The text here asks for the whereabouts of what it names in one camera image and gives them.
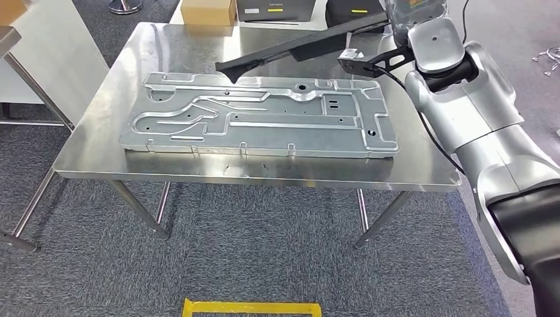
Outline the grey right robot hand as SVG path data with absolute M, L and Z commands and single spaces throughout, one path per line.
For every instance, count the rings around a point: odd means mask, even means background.
M 416 24 L 448 14 L 445 0 L 382 0 L 379 3 L 388 15 L 397 47 L 407 46 L 407 33 Z

